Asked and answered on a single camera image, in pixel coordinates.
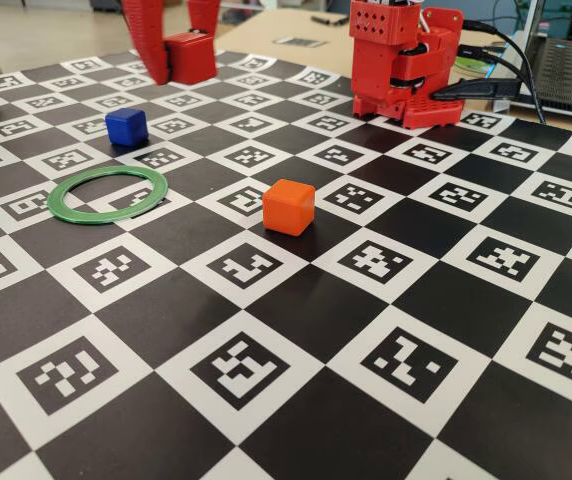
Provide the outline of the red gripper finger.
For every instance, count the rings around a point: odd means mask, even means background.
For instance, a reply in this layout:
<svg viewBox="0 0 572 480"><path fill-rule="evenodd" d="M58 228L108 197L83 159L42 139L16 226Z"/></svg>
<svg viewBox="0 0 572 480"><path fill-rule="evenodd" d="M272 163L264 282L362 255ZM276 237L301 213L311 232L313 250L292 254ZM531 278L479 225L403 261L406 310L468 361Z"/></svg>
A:
<svg viewBox="0 0 572 480"><path fill-rule="evenodd" d="M162 0L123 0L122 10L132 43L150 77L159 85L169 81L167 50L163 37Z"/></svg>
<svg viewBox="0 0 572 480"><path fill-rule="evenodd" d="M216 32L220 0L188 0L190 30L214 35Z"/></svg>

